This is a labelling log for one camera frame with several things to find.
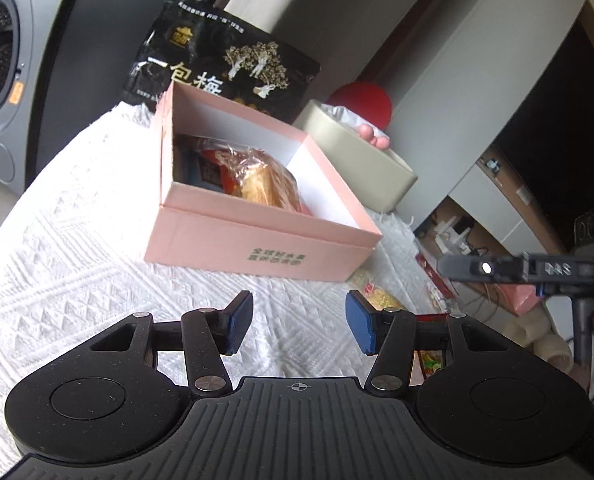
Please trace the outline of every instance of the textured tablecloth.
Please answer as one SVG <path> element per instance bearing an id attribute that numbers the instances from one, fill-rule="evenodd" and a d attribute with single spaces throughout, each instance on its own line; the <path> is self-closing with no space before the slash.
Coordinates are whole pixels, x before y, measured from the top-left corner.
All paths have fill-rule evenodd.
<path id="1" fill-rule="evenodd" d="M 148 218 L 139 171 L 152 133 L 120 105 L 77 136 L 37 177 L 0 229 L 0 475 L 19 458 L 3 417 L 21 378 L 132 312 L 155 321 L 224 307 L 242 289 L 255 314 L 239 353 L 224 358 L 243 375 L 365 377 L 364 356 L 344 317 L 345 283 L 301 282 L 146 264 Z M 416 312 L 432 312 L 429 280 L 413 259 L 408 226 L 373 218 L 384 239 L 370 261 L 380 283 Z M 186 384 L 181 353 L 159 369 Z"/>

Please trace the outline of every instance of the pink box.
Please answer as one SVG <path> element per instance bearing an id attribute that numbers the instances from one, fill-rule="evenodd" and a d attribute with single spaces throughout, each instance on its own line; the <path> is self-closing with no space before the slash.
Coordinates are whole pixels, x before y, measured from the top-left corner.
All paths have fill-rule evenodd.
<path id="1" fill-rule="evenodd" d="M 159 208 L 145 260 L 171 266 L 341 282 L 381 233 L 317 144 L 303 131 L 192 86 L 173 83 L 157 106 Z M 173 136 L 259 148 L 297 180 L 313 216 L 173 180 Z"/>

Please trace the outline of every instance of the orange sticker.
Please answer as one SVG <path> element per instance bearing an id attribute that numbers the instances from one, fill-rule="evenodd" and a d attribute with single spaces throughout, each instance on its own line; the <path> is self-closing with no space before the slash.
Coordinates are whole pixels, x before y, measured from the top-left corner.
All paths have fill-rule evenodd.
<path id="1" fill-rule="evenodd" d="M 19 104 L 19 101 L 21 100 L 21 94 L 23 93 L 24 84 L 21 81 L 17 81 L 13 86 L 13 90 L 10 92 L 10 99 L 8 99 L 8 102 L 11 105 Z"/>

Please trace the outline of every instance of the cream storage bin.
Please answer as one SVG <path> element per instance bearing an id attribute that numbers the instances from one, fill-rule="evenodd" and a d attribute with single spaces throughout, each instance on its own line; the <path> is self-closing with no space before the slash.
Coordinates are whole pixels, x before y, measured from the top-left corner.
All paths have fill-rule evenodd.
<path id="1" fill-rule="evenodd" d="M 363 206 L 377 212 L 394 209 L 417 180 L 392 150 L 378 150 L 349 126 L 311 100 L 293 126 L 308 133 Z"/>

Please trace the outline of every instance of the ribbed black surface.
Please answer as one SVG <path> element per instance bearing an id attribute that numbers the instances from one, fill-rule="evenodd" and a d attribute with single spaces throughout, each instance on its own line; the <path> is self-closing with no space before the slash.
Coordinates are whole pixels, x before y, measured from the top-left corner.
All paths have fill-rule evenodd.
<path id="1" fill-rule="evenodd" d="M 293 389 L 295 384 L 306 388 Z M 167 441 L 123 463 L 91 468 L 37 457 L 9 480 L 590 480 L 571 460 L 499 468 L 455 456 L 398 400 L 354 379 L 246 378 L 234 394 L 195 403 Z"/>

